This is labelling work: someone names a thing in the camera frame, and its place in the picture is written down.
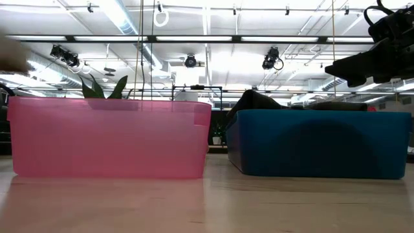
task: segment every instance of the table surface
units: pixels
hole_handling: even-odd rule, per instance
[[[0,232],[414,232],[399,181],[252,177],[208,155],[203,179],[29,179],[0,159]]]

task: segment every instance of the blue plastic bin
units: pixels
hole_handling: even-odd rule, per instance
[[[410,113],[243,110],[226,135],[247,175],[400,179]]]

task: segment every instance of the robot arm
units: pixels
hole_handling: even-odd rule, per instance
[[[344,58],[325,68],[325,72],[347,80],[348,87],[358,87],[373,77],[375,83],[386,83],[392,78],[414,77],[414,6],[393,12],[380,0],[378,6],[364,11],[370,25],[369,35],[375,45],[371,50]],[[376,23],[368,18],[369,9],[387,14]]]

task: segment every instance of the black fabric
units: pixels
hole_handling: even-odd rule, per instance
[[[286,109],[288,107],[278,104],[271,97],[259,94],[253,90],[247,90],[243,93],[236,105],[227,113],[228,118],[245,109]]]
[[[345,103],[345,102],[321,102],[311,104],[306,107],[302,105],[293,105],[285,107],[278,104],[271,97],[259,94],[253,90],[247,90],[243,93],[236,105],[227,113],[228,118],[245,109],[294,109],[294,110],[333,110],[333,111],[367,111],[368,105],[365,103]]]
[[[368,105],[365,103],[346,103],[326,101],[321,103],[310,104],[306,106],[312,110],[333,110],[333,111],[367,111]]]

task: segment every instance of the pink plastic bin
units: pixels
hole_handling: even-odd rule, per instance
[[[11,97],[14,171],[25,177],[199,178],[211,105]]]

